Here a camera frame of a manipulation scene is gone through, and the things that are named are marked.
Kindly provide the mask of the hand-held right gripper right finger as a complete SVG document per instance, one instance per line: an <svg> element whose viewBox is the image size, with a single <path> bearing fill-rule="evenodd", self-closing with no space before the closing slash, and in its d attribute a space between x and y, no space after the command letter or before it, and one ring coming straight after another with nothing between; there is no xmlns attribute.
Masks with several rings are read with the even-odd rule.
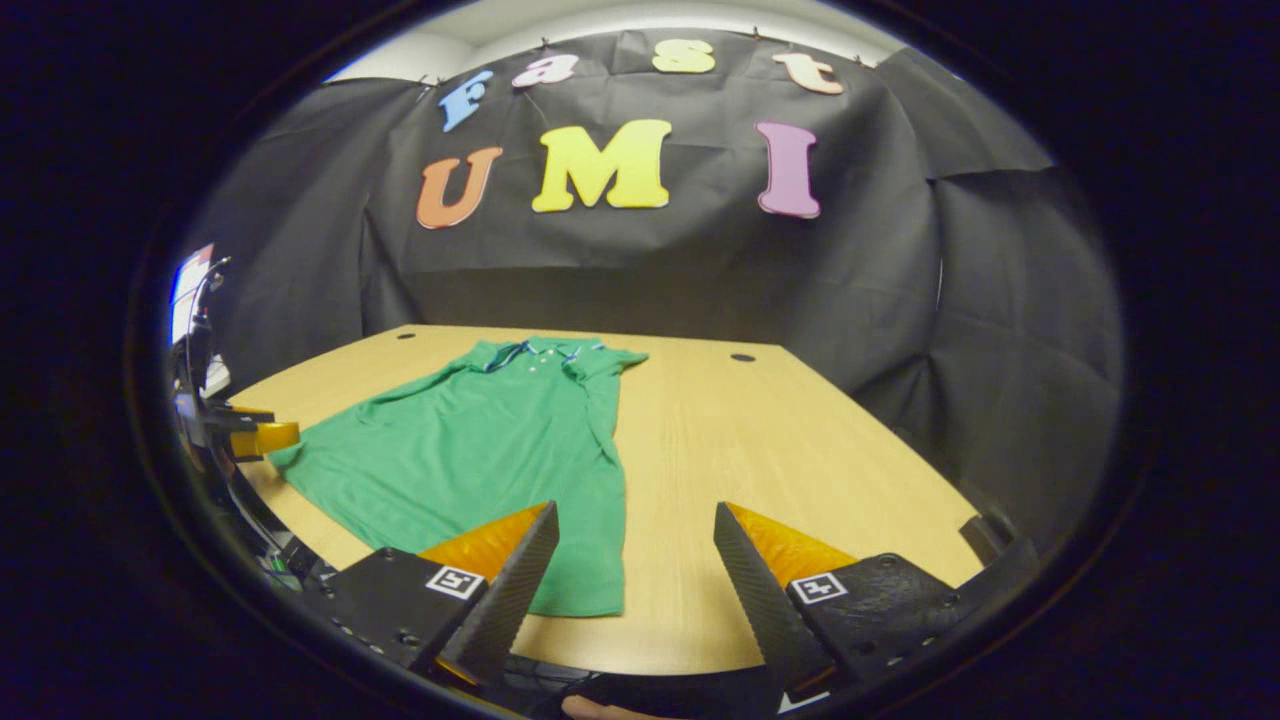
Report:
<svg viewBox="0 0 1280 720"><path fill-rule="evenodd" d="M764 664L792 700L867 693L934 655L972 598L897 553L854 559L741 505L714 544Z"/></svg>

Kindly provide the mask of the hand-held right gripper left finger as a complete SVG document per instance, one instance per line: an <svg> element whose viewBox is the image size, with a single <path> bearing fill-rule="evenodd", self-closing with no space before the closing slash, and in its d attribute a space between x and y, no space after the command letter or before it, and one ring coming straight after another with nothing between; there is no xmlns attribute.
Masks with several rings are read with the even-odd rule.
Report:
<svg viewBox="0 0 1280 720"><path fill-rule="evenodd" d="M561 539L545 501L421 553L385 547L320 584L320 618L447 685L497 683Z"/></svg>

